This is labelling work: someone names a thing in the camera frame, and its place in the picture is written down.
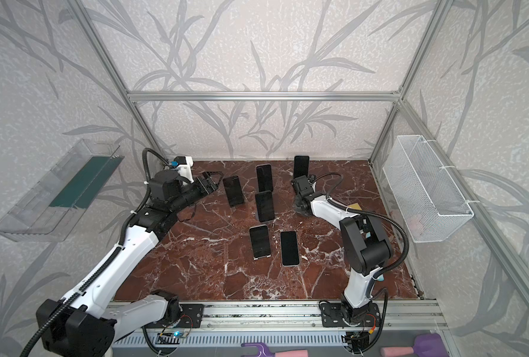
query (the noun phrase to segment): yellow object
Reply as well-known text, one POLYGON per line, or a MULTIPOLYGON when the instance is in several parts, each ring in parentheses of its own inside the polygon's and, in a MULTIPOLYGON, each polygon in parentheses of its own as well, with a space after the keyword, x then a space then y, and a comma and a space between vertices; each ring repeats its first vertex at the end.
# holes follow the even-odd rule
POLYGON ((352 203, 348 207, 354 210, 361 210, 360 204, 358 203, 352 203))

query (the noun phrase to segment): brown marble surface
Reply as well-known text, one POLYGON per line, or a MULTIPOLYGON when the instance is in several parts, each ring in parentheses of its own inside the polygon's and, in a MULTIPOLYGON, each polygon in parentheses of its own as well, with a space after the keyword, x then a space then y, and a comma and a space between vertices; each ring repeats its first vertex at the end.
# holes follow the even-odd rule
MULTIPOLYGON (((138 300, 154 289, 179 295, 182 300, 240 299, 339 299, 346 288, 349 264, 344 257, 340 231, 323 219, 304 217, 293 208, 290 185, 292 161, 195 162, 194 176, 203 171, 223 171, 238 175, 245 203, 230 208, 222 184, 217 192, 197 204, 195 217, 177 223, 138 264, 118 290, 116 300, 138 300), (254 260, 248 236, 256 218, 255 167, 272 165, 276 218, 268 224, 272 256, 254 260), (282 266, 280 232, 296 231, 300 265, 282 266)), ((332 196, 344 204, 359 203, 364 210, 385 213, 367 161, 311 161, 310 173, 337 171, 344 181, 332 196)), ((327 190, 338 178, 318 180, 317 190, 327 190)), ((191 209, 180 213, 188 218, 191 209)), ((392 237, 391 228, 385 227, 392 237)), ((395 257, 399 247, 392 239, 395 257)), ((417 298, 407 268, 386 273, 375 291, 387 286, 390 298, 417 298)))

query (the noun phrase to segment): black smartphone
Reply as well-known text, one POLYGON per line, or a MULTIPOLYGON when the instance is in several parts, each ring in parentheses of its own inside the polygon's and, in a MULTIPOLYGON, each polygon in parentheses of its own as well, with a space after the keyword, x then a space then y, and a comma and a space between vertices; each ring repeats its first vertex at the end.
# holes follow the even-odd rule
POLYGON ((274 191, 272 185, 272 166, 269 163, 256 167, 256 179, 259 182, 259 192, 274 191))
POLYGON ((298 241, 296 240, 295 231, 280 232, 280 250, 283 266, 293 267, 300 264, 298 241))
POLYGON ((272 192, 264 191, 255 194, 256 213, 259 221, 266 222, 274 219, 274 204, 272 203, 272 192))
POLYGON ((225 177, 223 186, 225 187, 229 206, 233 207, 244 203, 243 189, 240 187, 239 176, 225 177))
POLYGON ((296 155, 294 157, 294 174, 292 178, 308 176, 308 166, 310 165, 310 156, 296 155))
POLYGON ((248 233, 251 236, 252 255, 254 259, 270 256, 268 227, 266 225, 252 227, 248 230, 248 233))

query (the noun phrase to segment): pink handle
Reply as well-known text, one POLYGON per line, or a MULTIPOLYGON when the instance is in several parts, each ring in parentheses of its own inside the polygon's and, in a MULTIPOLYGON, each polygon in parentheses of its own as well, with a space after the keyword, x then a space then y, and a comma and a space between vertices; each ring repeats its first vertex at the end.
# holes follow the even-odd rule
POLYGON ((275 357, 308 357, 308 350, 277 352, 275 357))
POLYGON ((413 353, 413 347, 382 347, 380 352, 382 357, 405 356, 413 353))

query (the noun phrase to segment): gray floor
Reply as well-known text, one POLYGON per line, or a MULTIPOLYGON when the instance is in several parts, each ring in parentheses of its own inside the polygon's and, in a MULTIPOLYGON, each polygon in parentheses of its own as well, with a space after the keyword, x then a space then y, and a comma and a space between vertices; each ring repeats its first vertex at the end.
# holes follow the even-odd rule
MULTIPOLYGON (((413 346, 415 337, 425 331, 383 331, 382 337, 377 341, 377 344, 371 350, 364 353, 365 357, 379 357, 379 349, 386 346, 413 346)), ((352 354, 347 352, 343 347, 271 347, 272 352, 281 352, 289 350, 308 350, 309 357, 349 357, 352 354)), ((171 357, 240 357, 242 355, 254 355, 256 348, 243 347, 203 347, 203 348, 178 348, 171 355, 171 357)), ((155 356, 149 348, 114 348, 114 357, 148 357, 155 356)), ((407 355, 407 357, 417 357, 417 355, 407 355)))

